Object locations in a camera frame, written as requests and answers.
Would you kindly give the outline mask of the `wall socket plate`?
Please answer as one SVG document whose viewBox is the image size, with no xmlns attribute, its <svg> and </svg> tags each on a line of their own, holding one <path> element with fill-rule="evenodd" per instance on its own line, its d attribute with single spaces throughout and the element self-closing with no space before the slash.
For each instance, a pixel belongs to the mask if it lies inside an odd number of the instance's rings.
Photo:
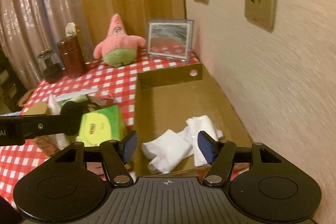
<svg viewBox="0 0 336 224">
<path fill-rule="evenodd" d="M 276 21 L 277 0 L 245 0 L 246 19 L 266 31 L 272 32 Z"/>
</svg>

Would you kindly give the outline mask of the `brown cardboard tray box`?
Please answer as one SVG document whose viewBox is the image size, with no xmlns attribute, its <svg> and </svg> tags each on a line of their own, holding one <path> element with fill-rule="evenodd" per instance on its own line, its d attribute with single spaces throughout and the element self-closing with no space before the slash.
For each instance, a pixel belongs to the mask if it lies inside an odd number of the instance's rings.
<svg viewBox="0 0 336 224">
<path fill-rule="evenodd" d="M 222 131 L 225 139 L 240 147 L 251 146 L 252 140 L 239 116 L 203 64 L 139 73 L 133 126 L 138 136 L 133 155 L 135 174 L 151 174 L 142 143 L 156 139 L 168 129 L 180 132 L 187 119 L 203 115 Z"/>
</svg>

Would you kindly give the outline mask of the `red white checkered tablecloth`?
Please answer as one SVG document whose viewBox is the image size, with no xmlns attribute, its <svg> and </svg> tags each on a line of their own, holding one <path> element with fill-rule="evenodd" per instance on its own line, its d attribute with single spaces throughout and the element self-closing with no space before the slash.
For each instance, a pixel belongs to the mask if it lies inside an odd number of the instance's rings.
<svg viewBox="0 0 336 224">
<path fill-rule="evenodd" d="M 108 104 L 117 104 L 128 127 L 134 124 L 135 87 L 138 73 L 169 67 L 179 67 L 180 62 L 150 59 L 141 51 L 137 61 L 130 65 L 111 68 L 101 61 L 87 64 L 88 72 L 78 79 L 63 77 L 55 84 L 42 81 L 20 112 L 26 115 L 36 103 L 46 103 L 49 95 L 92 90 L 92 95 Z M 32 140 L 21 146 L 1 148 L 1 197 L 14 206 L 15 184 L 25 174 L 47 160 L 47 155 Z"/>
</svg>

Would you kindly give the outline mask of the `clear plastic bag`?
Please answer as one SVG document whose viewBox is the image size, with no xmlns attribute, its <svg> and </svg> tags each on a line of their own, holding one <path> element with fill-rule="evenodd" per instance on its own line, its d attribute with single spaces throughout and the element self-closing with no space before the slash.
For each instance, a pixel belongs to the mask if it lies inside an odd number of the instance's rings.
<svg viewBox="0 0 336 224">
<path fill-rule="evenodd" d="M 47 106 L 52 115 L 66 115 L 74 119 L 74 128 L 70 133 L 56 134 L 58 149 L 62 150 L 76 140 L 84 114 L 112 106 L 113 97 L 110 93 L 100 89 L 98 94 L 102 98 L 95 97 L 93 94 L 88 94 L 83 90 L 60 96 L 61 101 L 53 94 L 49 95 Z"/>
</svg>

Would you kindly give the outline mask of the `white wooden holder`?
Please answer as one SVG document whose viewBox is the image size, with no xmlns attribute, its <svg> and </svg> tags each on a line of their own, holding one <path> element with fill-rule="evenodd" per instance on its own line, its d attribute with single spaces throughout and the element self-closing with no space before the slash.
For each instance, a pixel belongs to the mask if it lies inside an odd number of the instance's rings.
<svg viewBox="0 0 336 224">
<path fill-rule="evenodd" d="M 79 30 L 79 26 L 74 22 L 70 22 L 65 26 L 66 36 L 76 36 Z"/>
</svg>

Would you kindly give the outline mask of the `grey sheer curtain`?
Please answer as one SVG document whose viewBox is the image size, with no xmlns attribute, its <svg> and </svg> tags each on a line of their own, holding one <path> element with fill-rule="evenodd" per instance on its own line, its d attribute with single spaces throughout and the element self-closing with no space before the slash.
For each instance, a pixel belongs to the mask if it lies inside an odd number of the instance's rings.
<svg viewBox="0 0 336 224">
<path fill-rule="evenodd" d="M 81 51 L 85 61 L 91 61 L 93 43 L 81 0 L 1 0 L 1 49 L 25 88 L 38 85 L 38 54 L 57 51 L 71 22 L 80 27 Z"/>
</svg>

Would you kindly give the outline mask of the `pink Patrick star plush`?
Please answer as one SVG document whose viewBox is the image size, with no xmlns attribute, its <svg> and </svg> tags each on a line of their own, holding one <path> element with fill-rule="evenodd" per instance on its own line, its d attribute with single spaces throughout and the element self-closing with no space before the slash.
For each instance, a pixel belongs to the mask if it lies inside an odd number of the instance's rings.
<svg viewBox="0 0 336 224">
<path fill-rule="evenodd" d="M 106 38 L 98 43 L 93 51 L 93 57 L 102 59 L 110 67 L 117 68 L 134 62 L 138 48 L 146 47 L 143 37 L 128 35 L 123 21 L 118 14 L 114 14 L 110 21 Z"/>
</svg>

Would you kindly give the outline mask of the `green tissue box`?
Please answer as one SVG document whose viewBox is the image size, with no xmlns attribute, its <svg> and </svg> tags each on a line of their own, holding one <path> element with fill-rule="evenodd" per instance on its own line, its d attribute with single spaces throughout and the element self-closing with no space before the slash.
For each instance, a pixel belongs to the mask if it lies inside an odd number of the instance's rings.
<svg viewBox="0 0 336 224">
<path fill-rule="evenodd" d="M 85 147 L 96 147 L 108 140 L 121 140 L 127 135 L 125 120 L 117 105 L 86 113 L 82 116 L 77 141 Z"/>
</svg>

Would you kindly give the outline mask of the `brown cylindrical canister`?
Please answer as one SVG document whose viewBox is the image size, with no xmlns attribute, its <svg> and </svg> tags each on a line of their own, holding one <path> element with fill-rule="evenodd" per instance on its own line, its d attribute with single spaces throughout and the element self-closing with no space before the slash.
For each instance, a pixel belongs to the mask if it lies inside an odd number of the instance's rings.
<svg viewBox="0 0 336 224">
<path fill-rule="evenodd" d="M 76 79 L 82 76 L 87 71 L 87 67 L 77 36 L 67 36 L 61 39 L 57 46 L 68 77 Z"/>
</svg>

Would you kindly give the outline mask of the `white cloth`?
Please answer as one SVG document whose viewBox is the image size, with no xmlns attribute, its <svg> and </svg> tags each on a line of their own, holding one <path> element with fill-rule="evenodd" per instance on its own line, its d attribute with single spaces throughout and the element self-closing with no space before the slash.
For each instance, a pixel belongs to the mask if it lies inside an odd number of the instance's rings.
<svg viewBox="0 0 336 224">
<path fill-rule="evenodd" d="M 198 147 L 198 133 L 205 131 L 218 141 L 224 137 L 222 131 L 206 115 L 189 118 L 186 123 L 179 133 L 168 129 L 157 139 L 142 144 L 143 154 L 150 160 L 147 168 L 151 173 L 169 173 L 190 156 L 194 157 L 195 167 L 207 164 Z"/>
</svg>

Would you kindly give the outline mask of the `wicker basket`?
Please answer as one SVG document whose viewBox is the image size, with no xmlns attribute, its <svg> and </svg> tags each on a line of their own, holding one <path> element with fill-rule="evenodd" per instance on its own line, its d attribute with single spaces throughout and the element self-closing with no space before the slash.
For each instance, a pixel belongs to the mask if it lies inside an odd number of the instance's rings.
<svg viewBox="0 0 336 224">
<path fill-rule="evenodd" d="M 28 102 L 29 98 L 31 97 L 31 95 L 34 93 L 34 91 L 35 91 L 34 89 L 31 89 L 27 91 L 24 95 L 22 95 L 17 103 L 17 106 L 24 107 L 25 104 Z"/>
</svg>

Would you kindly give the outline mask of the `clear framed picture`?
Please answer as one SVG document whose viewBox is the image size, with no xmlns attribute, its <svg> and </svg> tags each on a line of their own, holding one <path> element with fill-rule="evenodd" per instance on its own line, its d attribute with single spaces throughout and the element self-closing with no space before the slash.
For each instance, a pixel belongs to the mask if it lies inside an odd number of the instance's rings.
<svg viewBox="0 0 336 224">
<path fill-rule="evenodd" d="M 147 21 L 146 53 L 149 57 L 188 63 L 194 38 L 190 19 L 150 19 Z"/>
</svg>

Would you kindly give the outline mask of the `glass jar with black base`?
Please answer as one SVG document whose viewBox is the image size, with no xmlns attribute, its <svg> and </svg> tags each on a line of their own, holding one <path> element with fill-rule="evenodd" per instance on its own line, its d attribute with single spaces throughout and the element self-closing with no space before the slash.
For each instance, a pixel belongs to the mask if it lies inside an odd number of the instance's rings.
<svg viewBox="0 0 336 224">
<path fill-rule="evenodd" d="M 41 51 L 37 56 L 39 69 L 44 80 L 53 84 L 63 77 L 63 67 L 53 49 Z"/>
</svg>

